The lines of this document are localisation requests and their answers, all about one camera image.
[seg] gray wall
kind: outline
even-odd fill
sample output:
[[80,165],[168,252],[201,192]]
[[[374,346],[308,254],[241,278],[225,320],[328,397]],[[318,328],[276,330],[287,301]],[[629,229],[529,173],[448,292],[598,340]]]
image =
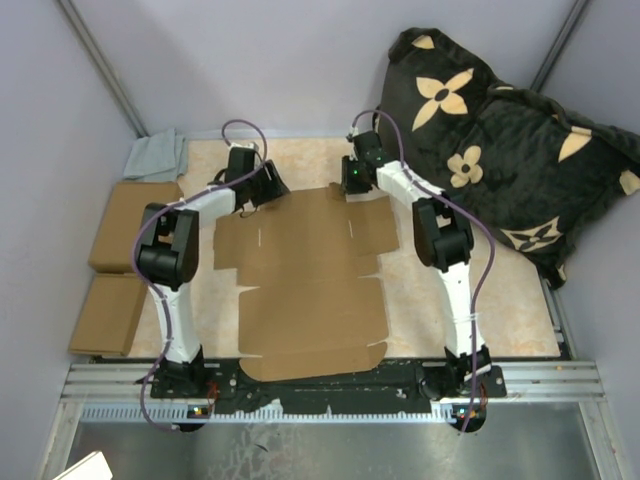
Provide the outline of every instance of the gray wall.
[[[640,133],[640,3],[594,0],[544,93]],[[581,239],[560,290],[581,355],[595,359],[628,457],[640,474],[640,195]]]
[[36,474],[133,141],[51,0],[0,7],[0,478]]
[[438,27],[528,86],[573,0],[75,0],[151,132],[245,117],[343,135],[401,30]]

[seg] cardboard sheet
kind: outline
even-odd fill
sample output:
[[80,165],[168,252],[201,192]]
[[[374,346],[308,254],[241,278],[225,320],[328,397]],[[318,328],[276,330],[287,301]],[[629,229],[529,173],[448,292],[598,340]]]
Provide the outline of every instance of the cardboard sheet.
[[388,336],[377,255],[398,248],[388,198],[347,203],[333,185],[218,220],[214,267],[237,268],[240,364],[284,380],[369,370]]
[[69,351],[128,355],[147,287],[134,274],[97,274],[82,307]]
[[181,196],[175,182],[117,183],[93,242],[89,265],[98,273],[132,273],[129,255],[144,209],[150,203],[170,203]]

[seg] flattened cardboard box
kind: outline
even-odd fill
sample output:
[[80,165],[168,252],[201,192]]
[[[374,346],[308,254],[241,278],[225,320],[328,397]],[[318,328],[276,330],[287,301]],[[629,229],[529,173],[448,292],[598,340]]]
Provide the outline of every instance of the flattened cardboard box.
[[175,182],[119,182],[113,187],[89,255],[98,273],[132,273],[131,246],[150,203],[171,203],[182,197]]
[[91,282],[69,351],[128,355],[146,294],[146,285],[135,274],[97,274]]
[[399,246],[388,197],[346,202],[336,185],[218,219],[214,268],[237,268],[242,369],[261,381],[370,370],[386,352],[377,255]]

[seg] gray cloth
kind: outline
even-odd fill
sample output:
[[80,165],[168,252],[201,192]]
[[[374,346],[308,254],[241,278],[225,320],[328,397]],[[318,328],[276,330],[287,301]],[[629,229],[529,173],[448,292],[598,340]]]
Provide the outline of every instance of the gray cloth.
[[138,182],[171,182],[187,172],[187,143],[171,128],[152,137],[136,140],[124,178]]

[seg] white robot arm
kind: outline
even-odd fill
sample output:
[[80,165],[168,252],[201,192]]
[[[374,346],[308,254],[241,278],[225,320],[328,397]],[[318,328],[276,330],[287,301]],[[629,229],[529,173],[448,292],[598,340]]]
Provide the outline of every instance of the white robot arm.
[[[230,215],[236,210],[236,192],[231,188],[216,190],[190,202],[187,206],[177,207],[176,211],[185,209],[198,212],[200,228],[208,227],[213,225],[217,218]],[[155,287],[160,294],[154,288],[150,288],[149,291],[158,311],[162,338],[167,338],[167,322],[164,318],[161,295],[164,295],[169,306],[169,321],[172,326],[173,338],[165,357],[170,362],[191,363],[202,348],[193,325],[191,282],[183,283],[177,290],[162,284],[156,284]]]
[[[190,282],[198,269],[199,230],[249,201],[257,208],[289,192],[271,160],[254,169],[256,157],[255,145],[233,144],[227,168],[203,191],[173,208],[152,203],[145,209],[142,224],[151,225],[136,246],[135,261],[151,282],[149,290],[167,341],[154,375],[152,396],[154,389],[178,397],[207,394],[211,379],[191,309]],[[222,175],[224,184],[218,181]]]
[[[443,189],[431,185],[413,173],[407,165],[394,160],[382,149],[378,134],[370,131],[348,137],[354,144],[351,156],[342,159],[342,189],[346,194],[365,193],[374,186],[387,192],[413,214],[416,253],[425,266],[433,266],[440,279],[445,306],[445,355],[453,382],[464,388],[471,379],[471,357],[476,355],[476,375],[491,370],[491,358],[471,312],[469,260],[473,234],[468,219],[432,195],[446,196]],[[438,226],[437,217],[449,219]],[[473,351],[473,327],[475,352]]]

